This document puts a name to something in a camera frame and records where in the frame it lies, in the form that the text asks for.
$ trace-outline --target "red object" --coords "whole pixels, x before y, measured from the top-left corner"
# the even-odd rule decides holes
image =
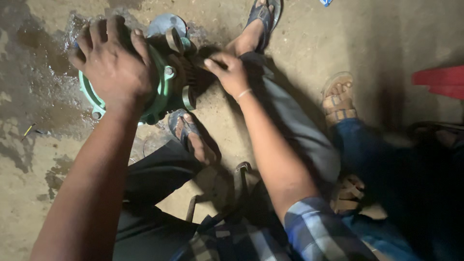
[[[430,93],[464,100],[464,65],[416,72],[412,84],[428,85]]]

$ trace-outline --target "blue flip-flop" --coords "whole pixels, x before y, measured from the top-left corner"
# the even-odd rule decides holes
[[[169,129],[171,130],[171,133],[175,136],[175,131],[176,131],[176,127],[177,127],[177,121],[178,119],[182,119],[182,121],[184,122],[184,128],[182,128],[182,132],[180,134],[180,143],[182,144],[182,146],[188,151],[188,135],[190,133],[195,133],[197,134],[198,136],[201,137],[201,134],[200,132],[198,131],[198,128],[195,124],[192,124],[192,123],[188,123],[185,119],[184,119],[184,115],[187,114],[188,112],[184,109],[178,109],[176,110],[175,112],[171,113],[171,115],[169,115],[169,120],[168,120],[168,125],[169,125]]]
[[[258,48],[256,49],[256,52],[262,53],[269,43],[271,32],[276,28],[277,22],[279,21],[280,12],[282,10],[282,0],[267,0],[266,5],[256,7],[258,1],[259,0],[255,0],[253,3],[245,28],[256,19],[260,19],[263,22],[264,32],[260,36]],[[270,5],[274,6],[274,12],[272,14],[268,7]]]

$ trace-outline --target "gray trousers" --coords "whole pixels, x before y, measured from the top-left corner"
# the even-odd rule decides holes
[[[328,195],[340,172],[338,153],[298,103],[275,82],[264,56],[249,52],[240,59],[256,97],[306,163],[322,194]],[[163,213],[155,205],[200,170],[200,163],[174,141],[129,167],[125,191],[128,201],[119,219],[113,260],[170,260],[193,237],[198,224]],[[226,221],[239,220],[236,217],[241,215],[254,226],[269,228],[285,245],[287,235],[262,182],[250,197]]]

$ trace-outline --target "bolt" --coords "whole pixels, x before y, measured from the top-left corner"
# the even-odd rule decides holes
[[[100,112],[96,111],[92,113],[92,118],[94,118],[95,120],[99,120],[101,117],[102,117],[102,114]]]
[[[164,68],[164,74],[172,75],[173,73],[174,73],[174,70],[171,67]]]

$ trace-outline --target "blue checked shirt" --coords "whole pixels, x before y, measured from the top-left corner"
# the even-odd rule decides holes
[[[269,230],[246,223],[219,222],[205,231],[199,229],[173,260],[377,260],[321,198],[305,198],[287,211],[288,246],[280,246]]]

